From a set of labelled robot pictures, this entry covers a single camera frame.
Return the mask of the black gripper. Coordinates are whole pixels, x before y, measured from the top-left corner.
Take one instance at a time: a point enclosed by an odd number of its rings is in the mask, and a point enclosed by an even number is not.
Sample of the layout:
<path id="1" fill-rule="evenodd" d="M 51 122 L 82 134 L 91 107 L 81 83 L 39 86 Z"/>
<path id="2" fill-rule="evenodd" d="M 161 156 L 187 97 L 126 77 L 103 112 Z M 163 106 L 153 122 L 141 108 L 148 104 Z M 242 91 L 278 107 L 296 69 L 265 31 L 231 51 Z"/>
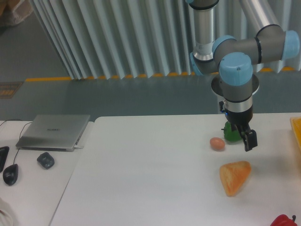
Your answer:
<path id="1" fill-rule="evenodd" d="M 253 104 L 249 100 L 243 102 L 223 100 L 219 102 L 219 109 L 231 124 L 231 131 L 238 130 L 246 152 L 258 146 L 256 131 L 249 126 L 253 117 Z"/>

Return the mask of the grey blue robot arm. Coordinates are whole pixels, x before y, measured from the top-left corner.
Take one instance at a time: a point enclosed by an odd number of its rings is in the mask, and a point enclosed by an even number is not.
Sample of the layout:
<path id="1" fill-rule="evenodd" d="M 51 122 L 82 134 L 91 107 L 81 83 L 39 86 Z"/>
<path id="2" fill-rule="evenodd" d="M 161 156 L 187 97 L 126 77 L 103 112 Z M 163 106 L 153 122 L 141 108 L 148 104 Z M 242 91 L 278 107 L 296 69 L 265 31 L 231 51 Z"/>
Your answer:
<path id="1" fill-rule="evenodd" d="M 253 66 L 298 56 L 300 37 L 295 31 L 284 31 L 266 0 L 242 0 L 240 6 L 256 30 L 251 39 L 236 40 L 230 35 L 216 38 L 214 15 L 216 0 L 190 0 L 193 9 L 196 44 L 190 54 L 197 75 L 218 72 L 211 87 L 223 97 L 220 111 L 236 128 L 245 150 L 258 145 L 256 132 L 250 128 L 253 116 L 253 94 L 258 79 Z"/>

